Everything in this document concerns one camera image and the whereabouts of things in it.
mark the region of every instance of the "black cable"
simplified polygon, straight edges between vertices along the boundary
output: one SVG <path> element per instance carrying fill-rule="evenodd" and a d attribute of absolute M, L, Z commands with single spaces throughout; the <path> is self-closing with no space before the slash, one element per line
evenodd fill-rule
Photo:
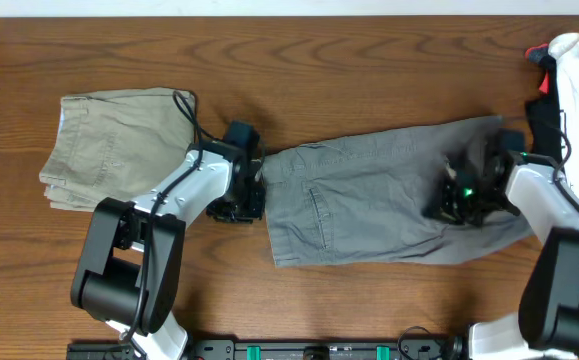
<path fill-rule="evenodd" d="M 402 350 L 402 339 L 405 337 L 405 335 L 407 335 L 407 333 L 411 330 L 422 330 L 424 332 L 426 332 L 427 334 L 431 335 L 431 332 L 429 332 L 429 330 L 423 328 L 422 326 L 412 326 L 410 328 L 408 328 L 407 330 L 405 330 L 405 332 L 403 332 L 400 337 L 398 338 L 398 352 L 400 353 L 400 355 L 402 357 L 404 357 L 407 360 L 414 360 L 411 356 L 407 355 L 406 352 L 404 352 L 404 350 Z M 438 346 L 442 347 L 442 344 L 440 342 L 438 342 L 438 340 L 433 340 L 436 344 L 438 344 Z M 439 360 L 442 358 L 442 355 L 438 355 L 435 358 L 431 358 L 429 360 Z"/>
<path fill-rule="evenodd" d="M 564 114 L 564 122 L 565 124 L 567 123 L 567 113 L 565 113 L 563 110 L 560 110 L 560 113 Z M 567 147 L 567 153 L 565 154 L 565 157 L 562 159 L 562 161 L 556 165 L 556 167 L 553 169 L 553 173 L 551 174 L 551 182 L 554 183 L 554 185 L 556 185 L 556 188 L 558 189 L 558 191 L 560 191 L 560 194 L 562 194 L 562 196 L 571 204 L 571 206 L 576 210 L 576 212 L 579 214 L 579 204 L 577 201 L 575 201 L 573 199 L 573 197 L 571 197 L 571 195 L 569 194 L 569 192 L 564 188 L 564 186 L 562 185 L 562 180 L 564 180 L 564 178 L 561 178 L 558 176 L 558 174 L 560 173 L 560 171 L 562 171 L 562 169 L 564 169 L 565 164 L 567 163 L 567 161 L 569 160 L 569 158 L 571 157 L 571 152 L 572 152 L 572 147 L 571 147 L 571 142 L 569 141 L 569 138 L 567 137 L 567 134 L 565 134 L 560 128 L 557 128 L 555 126 L 552 126 L 550 124 L 547 124 L 546 122 L 542 122 L 543 125 L 545 125 L 546 127 L 557 131 L 560 136 L 562 137 L 562 139 L 565 141 L 565 146 Z"/>
<path fill-rule="evenodd" d="M 182 100 L 187 111 L 185 111 L 180 104 L 178 103 L 178 99 Z M 200 167 L 202 162 L 202 131 L 200 125 L 198 124 L 198 119 L 196 117 L 196 113 L 191 109 L 191 106 L 184 98 L 182 93 L 179 91 L 173 92 L 173 101 L 178 107 L 178 109 L 182 112 L 182 114 L 191 122 L 194 127 L 196 137 L 198 138 L 198 158 L 193 163 L 193 165 L 187 169 L 182 175 L 177 177 L 174 181 L 172 181 L 167 187 L 159 192 L 156 195 L 156 200 L 154 201 L 153 207 L 151 208 L 151 212 L 149 213 L 149 218 L 147 220 L 147 232 L 144 239 L 144 250 L 142 255 L 142 273 L 140 277 L 140 290 L 138 293 L 138 302 L 136 304 L 136 310 L 134 312 L 134 318 L 131 322 L 131 326 L 129 329 L 124 332 L 121 336 L 121 342 L 129 343 L 132 342 L 133 335 L 136 333 L 138 326 L 140 326 L 140 322 L 142 319 L 142 313 L 144 311 L 144 306 L 146 302 L 146 295 L 147 295 L 147 279 L 149 273 L 149 258 L 151 256 L 151 242 L 153 241 L 153 227 L 156 220 L 156 214 L 158 213 L 158 208 L 162 205 L 167 197 L 167 195 L 171 192 L 171 190 L 176 187 L 182 180 L 184 180 L 187 176 L 189 176 L 192 172 Z"/>

